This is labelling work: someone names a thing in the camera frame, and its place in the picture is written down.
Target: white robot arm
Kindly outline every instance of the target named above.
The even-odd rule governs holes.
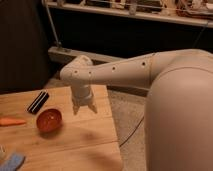
[[[61,71],[76,105],[92,103],[90,84],[150,88],[145,108],[148,171],[213,170],[213,55],[158,52],[93,66],[79,56]]]

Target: dark wall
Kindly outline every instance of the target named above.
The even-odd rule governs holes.
[[[42,88],[51,74],[37,2],[0,2],[0,93]]]
[[[132,57],[155,51],[200,48],[213,51],[213,31],[202,27],[51,10],[64,47]]]

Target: blue object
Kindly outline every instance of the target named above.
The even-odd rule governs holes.
[[[0,171],[16,171],[24,163],[25,156],[13,153],[10,158],[0,166]]]

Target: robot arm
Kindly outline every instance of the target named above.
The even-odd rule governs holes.
[[[71,85],[74,106],[93,105],[90,84],[105,84],[148,89],[153,80],[172,61],[181,56],[209,55],[201,50],[151,53],[117,62],[93,66],[89,57],[80,55],[64,66],[60,77]]]

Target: cable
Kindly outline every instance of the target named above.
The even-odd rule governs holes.
[[[192,48],[196,48],[198,41],[200,40],[203,32],[205,31],[205,29],[207,28],[207,26],[208,26],[209,23],[210,23],[210,20],[208,20],[206,22],[206,24],[203,26],[203,28],[201,29],[200,33],[198,34],[196,40],[194,41]]]
[[[144,120],[144,116],[141,118],[141,120],[139,121],[139,123],[137,124],[137,126],[135,127],[135,129],[133,130],[133,132],[126,138],[125,141],[123,141],[119,147],[122,147],[124,144],[126,144],[126,142],[134,135],[134,133],[137,131],[137,129],[139,128],[140,124],[142,123],[142,121]]]

